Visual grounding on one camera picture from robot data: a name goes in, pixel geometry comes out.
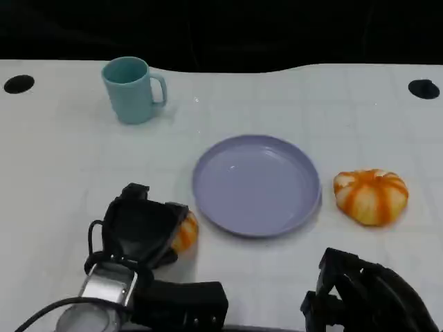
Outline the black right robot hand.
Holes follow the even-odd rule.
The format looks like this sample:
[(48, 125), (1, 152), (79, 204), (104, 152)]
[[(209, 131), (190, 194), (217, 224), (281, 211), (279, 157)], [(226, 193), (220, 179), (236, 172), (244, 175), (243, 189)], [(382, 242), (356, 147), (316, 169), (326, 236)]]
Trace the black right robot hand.
[(395, 271), (327, 248), (300, 310), (307, 331), (438, 331), (421, 297)]

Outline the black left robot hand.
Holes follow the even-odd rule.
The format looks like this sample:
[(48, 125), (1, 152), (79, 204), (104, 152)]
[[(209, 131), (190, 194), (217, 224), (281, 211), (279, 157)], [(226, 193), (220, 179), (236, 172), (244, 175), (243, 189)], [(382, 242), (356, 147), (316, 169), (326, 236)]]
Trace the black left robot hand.
[(110, 203), (102, 221), (102, 248), (108, 256), (154, 270), (177, 261), (172, 243), (190, 210), (180, 203), (151, 201), (149, 190), (130, 183)]

